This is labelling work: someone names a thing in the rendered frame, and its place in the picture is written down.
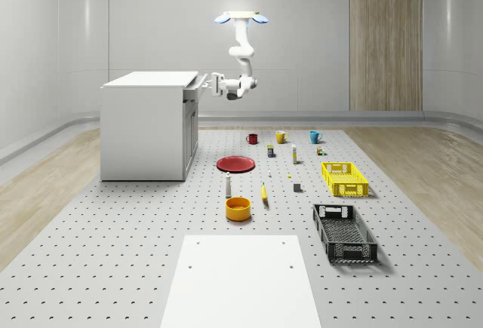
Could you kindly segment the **white cabinet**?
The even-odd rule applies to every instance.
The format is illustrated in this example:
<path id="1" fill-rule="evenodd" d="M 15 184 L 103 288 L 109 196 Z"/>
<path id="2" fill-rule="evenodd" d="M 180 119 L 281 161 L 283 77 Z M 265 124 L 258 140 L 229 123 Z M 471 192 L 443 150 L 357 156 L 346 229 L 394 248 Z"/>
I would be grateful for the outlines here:
<path id="1" fill-rule="evenodd" d="M 100 177 L 185 180 L 198 146 L 198 103 L 183 89 L 199 73 L 132 72 L 100 89 Z"/>

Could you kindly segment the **dark grey basket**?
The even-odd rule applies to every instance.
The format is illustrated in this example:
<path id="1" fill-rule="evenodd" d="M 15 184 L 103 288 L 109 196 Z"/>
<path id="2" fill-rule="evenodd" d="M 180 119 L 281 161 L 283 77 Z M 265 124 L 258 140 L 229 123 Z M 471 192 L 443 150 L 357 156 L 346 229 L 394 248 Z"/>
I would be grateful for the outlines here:
<path id="1" fill-rule="evenodd" d="M 312 218 L 329 260 L 377 261 L 377 242 L 357 209 L 334 204 L 313 204 L 312 208 Z"/>

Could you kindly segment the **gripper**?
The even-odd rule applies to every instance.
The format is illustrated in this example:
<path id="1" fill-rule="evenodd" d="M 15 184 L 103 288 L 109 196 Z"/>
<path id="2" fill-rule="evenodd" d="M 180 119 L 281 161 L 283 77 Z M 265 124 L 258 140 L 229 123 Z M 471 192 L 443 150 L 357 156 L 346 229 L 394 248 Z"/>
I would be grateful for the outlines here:
<path id="1" fill-rule="evenodd" d="M 220 97 L 223 95 L 225 89 L 225 77 L 224 74 L 218 72 L 211 73 L 211 80 L 209 82 L 209 88 L 213 96 Z"/>

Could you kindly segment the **white board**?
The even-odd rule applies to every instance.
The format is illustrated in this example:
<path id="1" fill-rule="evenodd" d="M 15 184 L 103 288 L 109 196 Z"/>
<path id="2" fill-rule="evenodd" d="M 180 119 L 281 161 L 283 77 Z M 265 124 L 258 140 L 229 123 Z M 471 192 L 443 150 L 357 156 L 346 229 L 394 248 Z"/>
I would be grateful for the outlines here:
<path id="1" fill-rule="evenodd" d="M 187 235 L 161 328 L 321 328 L 295 235 Z"/>

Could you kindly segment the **red plate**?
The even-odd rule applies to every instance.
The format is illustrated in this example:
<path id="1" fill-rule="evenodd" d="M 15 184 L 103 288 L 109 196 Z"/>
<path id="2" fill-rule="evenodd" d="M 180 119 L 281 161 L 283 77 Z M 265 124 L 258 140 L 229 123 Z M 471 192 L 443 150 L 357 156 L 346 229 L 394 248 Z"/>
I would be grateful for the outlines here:
<path id="1" fill-rule="evenodd" d="M 253 170 L 255 162 L 244 156 L 228 156 L 217 161 L 217 168 L 230 173 L 244 173 Z"/>

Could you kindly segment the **yellow bowl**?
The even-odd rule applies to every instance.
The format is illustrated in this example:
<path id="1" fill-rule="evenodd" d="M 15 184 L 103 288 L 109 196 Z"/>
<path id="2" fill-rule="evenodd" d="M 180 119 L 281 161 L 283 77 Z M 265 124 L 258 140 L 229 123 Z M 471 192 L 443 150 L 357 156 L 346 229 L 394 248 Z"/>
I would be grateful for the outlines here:
<path id="1" fill-rule="evenodd" d="M 228 198 L 225 205 L 226 217 L 232 221 L 244 221 L 251 216 L 251 202 L 247 198 Z"/>

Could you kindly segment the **white drawer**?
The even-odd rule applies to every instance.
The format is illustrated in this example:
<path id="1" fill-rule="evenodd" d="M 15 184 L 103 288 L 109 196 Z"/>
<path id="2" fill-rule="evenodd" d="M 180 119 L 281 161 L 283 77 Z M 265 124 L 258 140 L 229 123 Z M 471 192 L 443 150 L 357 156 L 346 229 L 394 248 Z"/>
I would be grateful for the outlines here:
<path id="1" fill-rule="evenodd" d="M 191 100 L 195 103 L 199 101 L 204 93 L 203 85 L 207 81 L 208 74 L 198 74 L 194 79 L 183 89 L 184 100 Z"/>

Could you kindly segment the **yellow basket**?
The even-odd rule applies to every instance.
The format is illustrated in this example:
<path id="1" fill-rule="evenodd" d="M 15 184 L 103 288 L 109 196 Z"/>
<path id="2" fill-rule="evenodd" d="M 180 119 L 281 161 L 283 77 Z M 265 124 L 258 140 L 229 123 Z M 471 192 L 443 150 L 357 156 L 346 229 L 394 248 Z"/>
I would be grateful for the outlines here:
<path id="1" fill-rule="evenodd" d="M 321 174 L 334 196 L 368 196 L 368 181 L 351 162 L 322 162 Z"/>

